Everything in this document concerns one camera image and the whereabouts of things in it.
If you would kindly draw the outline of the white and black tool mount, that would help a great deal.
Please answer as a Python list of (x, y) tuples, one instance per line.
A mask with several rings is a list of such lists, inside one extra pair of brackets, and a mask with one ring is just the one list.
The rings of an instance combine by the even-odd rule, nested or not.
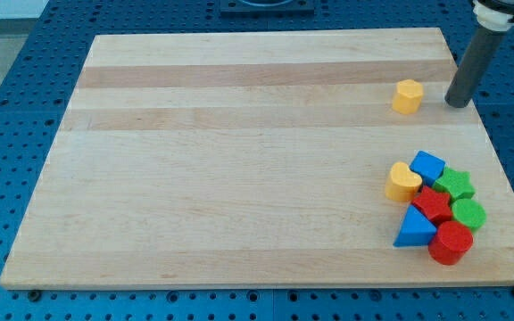
[(473, 0), (472, 4), (480, 26), (491, 31), (514, 27), (514, 0)]

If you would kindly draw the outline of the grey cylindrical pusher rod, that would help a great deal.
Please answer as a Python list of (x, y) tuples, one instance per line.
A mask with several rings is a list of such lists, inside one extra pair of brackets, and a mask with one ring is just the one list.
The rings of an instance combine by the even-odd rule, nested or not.
[(493, 31), (483, 26), (477, 28), (444, 96), (449, 106), (468, 106), (505, 35), (505, 31)]

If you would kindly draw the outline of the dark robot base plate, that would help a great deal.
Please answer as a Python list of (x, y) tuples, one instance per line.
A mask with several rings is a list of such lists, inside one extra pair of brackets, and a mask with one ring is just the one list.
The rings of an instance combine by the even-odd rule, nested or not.
[(220, 14), (313, 13), (315, 0), (219, 0)]

